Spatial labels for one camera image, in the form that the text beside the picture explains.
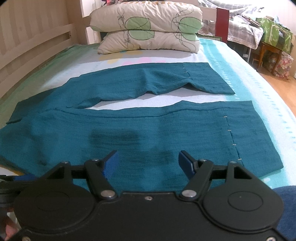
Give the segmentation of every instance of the blue and white bed sheet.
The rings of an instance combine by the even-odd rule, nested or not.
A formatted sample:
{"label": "blue and white bed sheet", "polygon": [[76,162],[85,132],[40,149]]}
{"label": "blue and white bed sheet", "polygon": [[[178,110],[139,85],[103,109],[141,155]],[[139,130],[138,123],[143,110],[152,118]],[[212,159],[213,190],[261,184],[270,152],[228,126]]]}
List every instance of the blue and white bed sheet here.
{"label": "blue and white bed sheet", "polygon": [[[106,56],[97,54],[97,45],[77,45],[30,76],[0,105],[0,128],[8,121],[17,102],[61,86],[81,74],[139,63],[208,62],[233,88],[235,95],[214,95],[180,88],[159,96],[147,93],[137,99],[100,102],[91,109],[161,107],[181,100],[195,103],[252,100],[284,164],[282,170],[262,177],[262,180],[271,188],[296,185],[296,119],[291,110],[275,90],[225,43],[209,39],[200,39],[200,43],[198,54],[175,50],[136,50]],[[11,172],[2,168],[0,174],[10,175]]]}

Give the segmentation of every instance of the wooden floor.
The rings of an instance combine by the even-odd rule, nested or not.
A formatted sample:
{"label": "wooden floor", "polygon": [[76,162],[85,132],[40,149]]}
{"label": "wooden floor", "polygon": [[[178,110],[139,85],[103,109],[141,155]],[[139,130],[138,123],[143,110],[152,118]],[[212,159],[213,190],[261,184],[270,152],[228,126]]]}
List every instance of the wooden floor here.
{"label": "wooden floor", "polygon": [[288,80],[285,80],[273,76],[263,67],[258,72],[275,89],[296,116],[296,79],[289,77]]}

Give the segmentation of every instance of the wooden headboard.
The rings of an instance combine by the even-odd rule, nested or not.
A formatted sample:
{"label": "wooden headboard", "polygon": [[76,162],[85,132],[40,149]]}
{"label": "wooden headboard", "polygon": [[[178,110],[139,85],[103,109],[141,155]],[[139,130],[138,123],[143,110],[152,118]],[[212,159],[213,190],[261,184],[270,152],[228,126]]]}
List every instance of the wooden headboard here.
{"label": "wooden headboard", "polygon": [[[217,21],[216,35],[227,41],[229,11],[200,8],[203,19]],[[87,44],[89,23],[82,0],[7,0],[1,5],[0,104],[45,61],[75,43]]]}

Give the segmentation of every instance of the table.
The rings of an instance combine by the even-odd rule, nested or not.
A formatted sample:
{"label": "table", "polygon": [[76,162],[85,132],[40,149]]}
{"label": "table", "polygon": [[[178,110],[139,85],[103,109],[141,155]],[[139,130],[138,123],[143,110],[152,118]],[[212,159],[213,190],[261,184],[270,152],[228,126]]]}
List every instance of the table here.
{"label": "table", "polygon": [[259,45],[261,45],[261,51],[260,51],[260,55],[259,55],[258,69],[261,67],[263,55],[264,55],[266,50],[269,50],[269,51],[271,51],[273,53],[278,54],[278,58],[277,58],[276,63],[274,65],[273,69],[272,69],[272,74],[274,75],[274,70],[275,70],[276,66],[278,65],[279,61],[281,60],[281,52],[282,52],[282,50],[280,50],[280,49],[278,49],[278,48],[276,48],[276,47],[274,47],[272,45],[269,45],[267,43],[264,43],[264,42],[260,42]]}

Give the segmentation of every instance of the pillow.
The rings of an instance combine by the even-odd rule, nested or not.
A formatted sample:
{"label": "pillow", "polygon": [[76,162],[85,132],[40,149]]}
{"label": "pillow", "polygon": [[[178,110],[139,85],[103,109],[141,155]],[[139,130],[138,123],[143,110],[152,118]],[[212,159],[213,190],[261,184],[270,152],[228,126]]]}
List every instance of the pillow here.
{"label": "pillow", "polygon": [[90,16],[90,27],[99,32],[133,29],[194,34],[202,27],[200,8],[177,2],[123,2],[100,7]]}
{"label": "pillow", "polygon": [[199,46],[196,34],[129,30],[108,33],[98,47],[98,53],[138,49],[173,49],[197,53]]}

